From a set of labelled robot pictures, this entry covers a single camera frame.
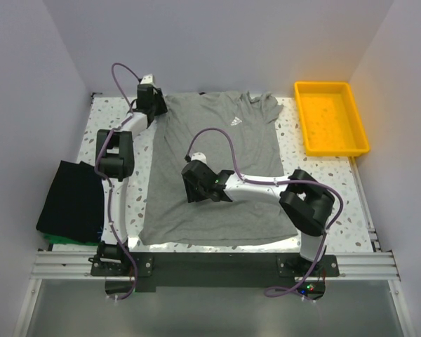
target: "adidas logo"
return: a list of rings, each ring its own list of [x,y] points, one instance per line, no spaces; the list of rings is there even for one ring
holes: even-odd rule
[[[234,118],[234,120],[231,122],[231,126],[237,125],[241,123],[241,119],[236,117]]]

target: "yellow bin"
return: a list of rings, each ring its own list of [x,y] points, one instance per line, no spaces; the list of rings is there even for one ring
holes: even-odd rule
[[[357,157],[370,150],[346,82],[295,82],[307,156]]]

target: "green object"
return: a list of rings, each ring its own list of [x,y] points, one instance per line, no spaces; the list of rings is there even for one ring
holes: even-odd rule
[[[51,234],[44,234],[44,238],[47,239],[51,244],[80,244],[82,246],[98,246],[97,242],[78,242],[66,237],[60,237]]]

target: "table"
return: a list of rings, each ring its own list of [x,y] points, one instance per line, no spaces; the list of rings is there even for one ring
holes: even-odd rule
[[[276,120],[284,175],[290,175],[301,168],[321,183],[334,187],[345,201],[345,209],[329,231],[329,253],[372,252],[368,221],[368,209],[362,201],[358,188],[355,162],[346,157],[307,157],[302,140],[298,111],[293,98],[276,97],[283,109]],[[77,161],[93,165],[95,161],[95,137],[100,128],[118,125],[125,117],[128,106],[123,98],[95,96],[91,113],[84,131]],[[138,234],[143,227],[149,173],[152,162],[152,143],[156,122],[134,140],[135,169],[129,180],[126,198],[126,227],[130,251],[168,252],[297,252],[300,250],[300,235],[260,246],[196,246],[191,244],[167,243],[145,246]],[[95,251],[93,246],[55,244],[54,251]]]

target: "black fabric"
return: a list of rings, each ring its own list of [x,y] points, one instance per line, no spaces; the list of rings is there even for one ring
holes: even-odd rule
[[[93,166],[61,161],[36,229],[81,243],[100,242],[105,196]]]

